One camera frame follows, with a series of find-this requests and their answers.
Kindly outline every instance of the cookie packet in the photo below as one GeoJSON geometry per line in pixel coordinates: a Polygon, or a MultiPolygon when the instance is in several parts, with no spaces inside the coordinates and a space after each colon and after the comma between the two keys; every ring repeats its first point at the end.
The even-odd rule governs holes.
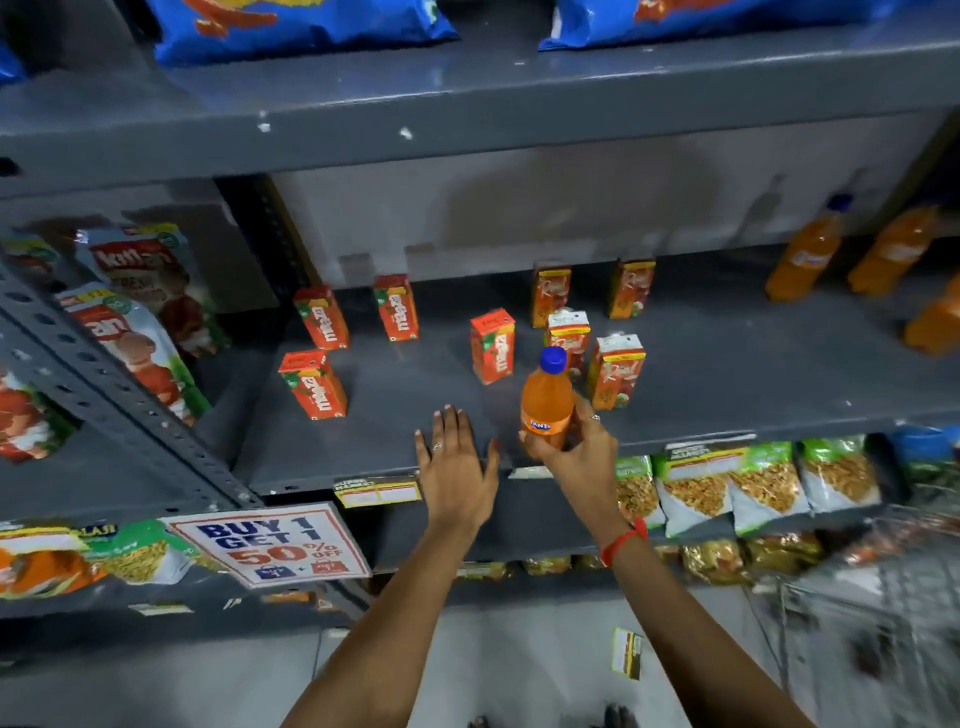
{"type": "Polygon", "coordinates": [[[194,356],[229,345],[217,323],[200,269],[171,223],[79,230],[77,260],[103,282],[156,316],[170,338],[194,356]]]}

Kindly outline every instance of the blue bottle cap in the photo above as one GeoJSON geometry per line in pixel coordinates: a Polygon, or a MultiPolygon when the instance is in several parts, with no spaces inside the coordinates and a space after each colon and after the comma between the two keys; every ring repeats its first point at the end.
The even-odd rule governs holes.
{"type": "Polygon", "coordinates": [[[563,347],[543,347],[540,353],[540,368],[549,375],[558,375],[566,369],[566,349],[563,347]]]}
{"type": "Polygon", "coordinates": [[[853,202],[853,195],[833,195],[827,202],[827,209],[834,212],[846,212],[853,202]]]}

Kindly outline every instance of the orange juice box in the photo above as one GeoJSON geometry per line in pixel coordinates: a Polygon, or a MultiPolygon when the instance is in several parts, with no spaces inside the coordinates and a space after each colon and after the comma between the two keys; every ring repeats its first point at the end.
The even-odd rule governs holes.
{"type": "Polygon", "coordinates": [[[420,338],[420,322],[414,307],[414,292],[405,274],[378,276],[373,294],[380,308],[380,318],[391,341],[420,338]]]}
{"type": "Polygon", "coordinates": [[[587,374],[587,393],[593,409],[619,409],[630,403],[646,355],[636,334],[615,333],[597,338],[587,374]]]}
{"type": "Polygon", "coordinates": [[[569,268],[538,268],[534,271],[534,328],[544,328],[547,317],[563,308],[569,295],[569,268]]]}
{"type": "Polygon", "coordinates": [[[347,415],[347,394],[326,352],[289,352],[278,371],[311,420],[347,415]]]}
{"type": "Polygon", "coordinates": [[[347,322],[330,286],[301,288],[294,296],[294,306],[317,349],[346,349],[350,345],[347,322]]]}
{"type": "Polygon", "coordinates": [[[610,317],[632,319],[647,304],[655,260],[617,260],[610,286],[610,317]]]}
{"type": "Polygon", "coordinates": [[[584,375],[589,340],[590,324],[586,311],[563,308],[547,318],[543,345],[566,349],[566,370],[571,379],[579,379],[584,375]]]}
{"type": "Polygon", "coordinates": [[[484,384],[513,375],[515,333],[513,316],[502,308],[470,319],[473,371],[484,384]]]}

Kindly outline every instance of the promotional sign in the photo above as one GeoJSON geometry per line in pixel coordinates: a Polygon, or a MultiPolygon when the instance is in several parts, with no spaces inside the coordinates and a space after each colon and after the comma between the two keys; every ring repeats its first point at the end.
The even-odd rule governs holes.
{"type": "Polygon", "coordinates": [[[162,520],[254,589],[371,575],[330,503],[162,520]]]}

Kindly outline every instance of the orange soda bottle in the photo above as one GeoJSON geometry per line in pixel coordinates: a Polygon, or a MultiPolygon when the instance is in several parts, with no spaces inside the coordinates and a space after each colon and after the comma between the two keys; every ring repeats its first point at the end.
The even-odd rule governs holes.
{"type": "Polygon", "coordinates": [[[947,284],[947,291],[933,305],[906,325],[903,341],[932,356],[960,344],[960,275],[947,284]]]}
{"type": "Polygon", "coordinates": [[[926,252],[936,234],[939,205],[911,207],[880,231],[873,247],[847,276],[853,293],[882,296],[926,252]]]}
{"type": "Polygon", "coordinates": [[[852,195],[833,195],[827,209],[790,240],[783,257],[767,279],[771,301],[798,301],[810,292],[843,240],[843,215],[852,195]]]}
{"type": "MultiPolygon", "coordinates": [[[[566,373],[566,350],[543,347],[540,368],[527,377],[520,396],[520,419],[523,429],[546,440],[556,449],[563,449],[570,417],[577,400],[573,384],[566,373]]],[[[529,447],[527,454],[536,457],[529,447]]]]}

